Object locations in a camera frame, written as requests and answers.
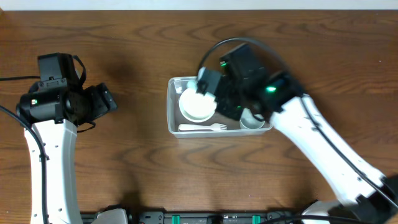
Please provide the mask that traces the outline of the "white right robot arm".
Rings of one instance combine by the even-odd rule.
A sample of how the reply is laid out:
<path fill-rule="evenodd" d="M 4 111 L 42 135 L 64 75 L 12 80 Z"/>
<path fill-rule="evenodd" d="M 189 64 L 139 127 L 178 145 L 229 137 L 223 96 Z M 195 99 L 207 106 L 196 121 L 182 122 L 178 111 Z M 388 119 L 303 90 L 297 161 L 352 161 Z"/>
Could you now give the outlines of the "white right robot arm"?
<path fill-rule="evenodd" d="M 240 38 L 220 59 L 221 71 L 197 68 L 197 92 L 214 96 L 228 118 L 249 109 L 289 138 L 336 195 L 317 201 L 302 223 L 385 223 L 397 214 L 397 177 L 386 177 L 361 158 L 330 126 L 289 66 L 268 45 Z"/>

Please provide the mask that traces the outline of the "white plastic bowl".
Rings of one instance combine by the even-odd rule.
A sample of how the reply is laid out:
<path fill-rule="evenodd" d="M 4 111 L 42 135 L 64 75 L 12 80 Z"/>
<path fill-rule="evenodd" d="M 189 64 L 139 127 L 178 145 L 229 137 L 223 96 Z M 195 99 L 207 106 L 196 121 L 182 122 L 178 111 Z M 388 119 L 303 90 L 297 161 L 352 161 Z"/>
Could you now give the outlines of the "white plastic bowl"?
<path fill-rule="evenodd" d="M 217 104 L 212 96 L 202 95 L 194 89 L 187 88 L 180 95 L 178 106 L 185 119 L 194 123 L 202 123 L 215 114 Z"/>

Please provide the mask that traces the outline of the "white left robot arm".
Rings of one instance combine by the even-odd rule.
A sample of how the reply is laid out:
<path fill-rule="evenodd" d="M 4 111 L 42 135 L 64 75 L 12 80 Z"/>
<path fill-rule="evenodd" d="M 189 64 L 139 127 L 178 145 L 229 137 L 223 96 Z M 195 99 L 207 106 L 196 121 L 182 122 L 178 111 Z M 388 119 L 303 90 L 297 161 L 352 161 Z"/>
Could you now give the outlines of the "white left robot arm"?
<path fill-rule="evenodd" d="M 21 96 L 16 110 L 30 154 L 31 223 L 82 223 L 77 202 L 75 144 L 78 127 L 117 109 L 104 83 L 83 86 L 86 72 L 76 55 L 38 57 L 40 80 Z"/>

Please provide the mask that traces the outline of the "grey plastic cup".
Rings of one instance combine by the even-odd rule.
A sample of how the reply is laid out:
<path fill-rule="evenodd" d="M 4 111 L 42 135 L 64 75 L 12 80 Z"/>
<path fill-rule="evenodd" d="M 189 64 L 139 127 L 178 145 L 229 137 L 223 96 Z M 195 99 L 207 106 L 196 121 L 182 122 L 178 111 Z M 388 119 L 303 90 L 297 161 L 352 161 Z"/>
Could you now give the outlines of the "grey plastic cup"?
<path fill-rule="evenodd" d="M 259 121 L 255 119 L 249 109 L 243 109 L 242 115 L 239 120 L 239 125 L 241 129 L 259 129 L 262 128 L 264 124 L 265 121 Z"/>

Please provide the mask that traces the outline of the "light blue plastic spoon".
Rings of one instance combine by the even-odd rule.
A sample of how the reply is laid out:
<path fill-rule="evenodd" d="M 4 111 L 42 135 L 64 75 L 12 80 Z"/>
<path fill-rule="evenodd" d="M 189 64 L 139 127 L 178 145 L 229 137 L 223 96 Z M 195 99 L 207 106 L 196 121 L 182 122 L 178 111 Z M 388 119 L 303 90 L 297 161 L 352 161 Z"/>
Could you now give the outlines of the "light blue plastic spoon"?
<path fill-rule="evenodd" d="M 195 80 L 190 80 L 187 82 L 187 88 L 192 90 L 197 90 L 197 82 Z"/>

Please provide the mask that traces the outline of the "white plastic fork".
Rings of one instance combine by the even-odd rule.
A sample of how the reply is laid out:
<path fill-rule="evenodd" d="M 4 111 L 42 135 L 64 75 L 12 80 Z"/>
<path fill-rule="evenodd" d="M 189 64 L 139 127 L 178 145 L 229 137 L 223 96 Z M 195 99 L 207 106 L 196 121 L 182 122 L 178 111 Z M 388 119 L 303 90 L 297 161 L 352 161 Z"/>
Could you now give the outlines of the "white plastic fork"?
<path fill-rule="evenodd" d="M 211 125 L 180 124 L 178 126 L 179 131 L 201 131 L 201 130 L 225 131 L 227 129 L 228 129 L 227 125 L 220 123 L 214 123 Z"/>

